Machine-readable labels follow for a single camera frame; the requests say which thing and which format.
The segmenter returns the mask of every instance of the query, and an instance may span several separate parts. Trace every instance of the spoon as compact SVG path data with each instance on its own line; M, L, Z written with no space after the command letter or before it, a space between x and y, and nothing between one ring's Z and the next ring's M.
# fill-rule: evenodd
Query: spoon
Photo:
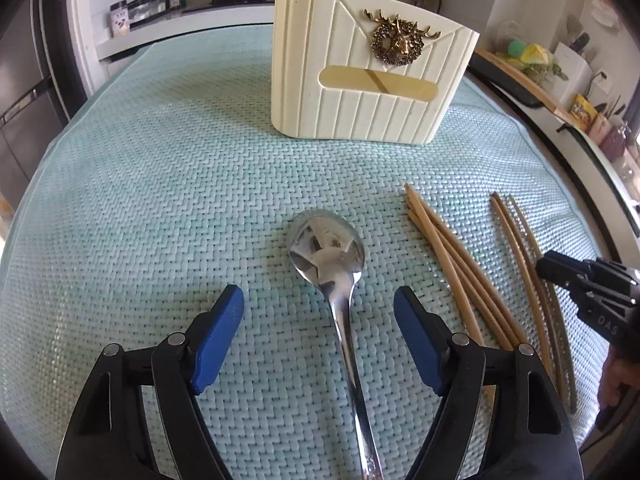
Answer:
M300 275L320 289L338 333L364 480L383 480L362 395L351 334L351 297L364 269L364 244L356 230L329 211L307 211L294 221L287 251Z

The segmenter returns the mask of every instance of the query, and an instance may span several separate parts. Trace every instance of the white box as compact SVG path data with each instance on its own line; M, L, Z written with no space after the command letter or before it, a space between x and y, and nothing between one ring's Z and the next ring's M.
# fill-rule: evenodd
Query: white box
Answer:
M558 65L567 75L569 81L563 81L559 77L554 77L554 87L552 88L552 97L558 101L565 110L570 110L574 104L575 97L580 94L584 95L593 71L583 57L577 52L571 50L564 43L558 43L554 52L558 60Z
M398 15L416 22L420 30L431 27L431 33L441 35L424 38L422 53L411 64L385 64L370 45L379 23L371 21L365 9L375 16L378 10L388 18ZM395 0L276 0L271 122L290 137L430 142L477 40L469 28ZM320 82L329 66L389 72L431 82L437 89L427 102L381 91L330 88Z

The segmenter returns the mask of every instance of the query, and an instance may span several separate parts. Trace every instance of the woven placemat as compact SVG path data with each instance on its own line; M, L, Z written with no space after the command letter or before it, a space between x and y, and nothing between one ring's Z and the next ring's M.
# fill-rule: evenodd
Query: woven placemat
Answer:
M523 127L466 80L427 146L278 134L271 33L235 27L155 44L78 114L24 197L0 267L0 412L50 478L100 349L158 343L209 309L227 283L244 290L245 315L199 404L233 476L360 477L328 307L286 257L287 226L305 209L344 216L366 244L353 328L387 479L404 478L439 402L399 333L394 291L410 285L450 329L463 329L440 267L407 218L402 184L417 186L455 229L533 341L489 193L516 196L543 250L595 256L568 191ZM581 442L594 421L606 345L561 301ZM152 397L149 428L170 474ZM464 474L478 468L487 422L483 403Z

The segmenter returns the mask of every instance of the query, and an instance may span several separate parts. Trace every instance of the refrigerator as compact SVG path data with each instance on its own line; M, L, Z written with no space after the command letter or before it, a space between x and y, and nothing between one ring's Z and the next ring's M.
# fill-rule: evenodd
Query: refrigerator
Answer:
M47 146L86 95L65 0L24 0L0 37L0 193L18 207Z

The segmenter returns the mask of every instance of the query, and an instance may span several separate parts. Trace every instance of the wooden shelf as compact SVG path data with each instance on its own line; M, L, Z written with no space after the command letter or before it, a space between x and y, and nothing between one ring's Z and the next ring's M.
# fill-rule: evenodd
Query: wooden shelf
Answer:
M582 130L580 126L578 126L577 121L572 117L572 115L567 112L564 108L562 108L558 102L551 97L548 93L546 93L540 86L535 84L531 79L525 76L520 70L511 66L509 63L501 60L495 54L491 54L486 51L484 48L476 46L475 49L476 54L484 57L487 61L497 66L500 70L502 70L505 74L509 75L511 78L515 79L521 86L525 88L525 90L529 91L530 94L535 96L539 101L545 106L547 110L549 110L553 115L563 120L565 123L570 124L577 130Z

